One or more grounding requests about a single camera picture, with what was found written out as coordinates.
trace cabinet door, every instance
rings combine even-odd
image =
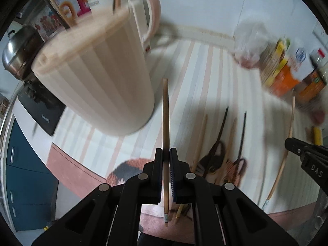
[[[16,231],[44,228],[51,220],[50,204],[10,206]]]
[[[50,173],[25,138],[16,120],[14,121],[10,133],[7,150],[7,165],[32,171]]]
[[[46,174],[6,166],[6,186],[9,205],[50,204],[58,180]]]

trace mug handle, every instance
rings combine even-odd
[[[159,0],[146,0],[149,9],[149,26],[145,35],[143,35],[143,44],[152,38],[158,27],[161,16],[161,4]]]

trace transparent plastic bag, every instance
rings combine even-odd
[[[261,53],[270,42],[277,42],[262,22],[243,21],[235,29],[234,57],[237,63],[251,69],[259,66]]]

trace silver rivet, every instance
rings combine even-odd
[[[196,177],[196,175],[194,173],[187,173],[186,174],[187,179],[194,179],[195,177]]]
[[[227,190],[233,190],[235,188],[235,185],[232,184],[232,183],[226,183],[224,184],[224,187],[227,189]]]
[[[144,179],[148,178],[148,175],[145,174],[145,173],[141,173],[141,174],[138,175],[138,178],[141,179],[141,180],[144,180]]]
[[[100,191],[107,191],[107,190],[109,190],[109,185],[106,184],[106,183],[103,183],[99,186],[99,190]]]

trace gas stove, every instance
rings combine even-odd
[[[18,100],[35,122],[52,136],[66,106],[39,81],[26,83]]]

